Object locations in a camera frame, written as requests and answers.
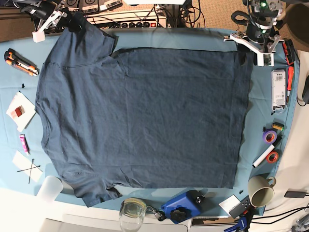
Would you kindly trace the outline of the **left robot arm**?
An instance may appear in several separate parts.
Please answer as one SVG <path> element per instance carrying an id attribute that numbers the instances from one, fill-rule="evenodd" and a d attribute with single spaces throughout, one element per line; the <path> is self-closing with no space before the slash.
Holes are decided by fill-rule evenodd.
<path id="1" fill-rule="evenodd" d="M 278 19 L 283 13 L 279 0 L 244 0 L 247 12 L 235 11 L 231 15 L 237 25 L 246 27 L 244 32 L 236 31 L 224 37 L 224 42 L 233 41 L 239 48 L 255 53 L 255 65 L 274 66 L 276 46 L 283 42 L 275 30 Z"/>

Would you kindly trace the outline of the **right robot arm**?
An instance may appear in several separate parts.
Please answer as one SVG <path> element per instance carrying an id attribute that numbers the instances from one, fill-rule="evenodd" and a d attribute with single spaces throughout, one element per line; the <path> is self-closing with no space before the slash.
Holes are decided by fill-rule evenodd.
<path id="1" fill-rule="evenodd" d="M 12 4 L 33 18 L 36 32 L 58 32 L 65 28 L 79 32 L 82 28 L 66 0 L 13 0 Z"/>

